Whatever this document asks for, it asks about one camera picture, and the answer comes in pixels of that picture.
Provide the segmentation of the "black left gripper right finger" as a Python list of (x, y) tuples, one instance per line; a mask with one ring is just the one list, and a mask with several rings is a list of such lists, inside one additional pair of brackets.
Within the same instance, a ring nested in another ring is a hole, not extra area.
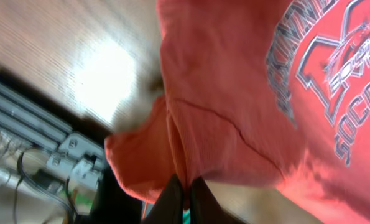
[(191, 224), (244, 224), (243, 221), (224, 211), (202, 177), (190, 187)]

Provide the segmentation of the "red orange t-shirt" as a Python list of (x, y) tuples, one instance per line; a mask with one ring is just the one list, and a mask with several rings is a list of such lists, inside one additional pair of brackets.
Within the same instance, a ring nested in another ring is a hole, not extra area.
[(123, 190), (173, 175), (275, 187), (325, 223), (370, 223), (370, 0), (157, 3), (164, 94), (105, 141)]

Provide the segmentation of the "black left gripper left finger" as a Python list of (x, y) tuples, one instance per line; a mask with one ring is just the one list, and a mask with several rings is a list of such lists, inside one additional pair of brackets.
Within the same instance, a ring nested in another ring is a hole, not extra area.
[(171, 176), (142, 224), (182, 224), (183, 188), (177, 175)]

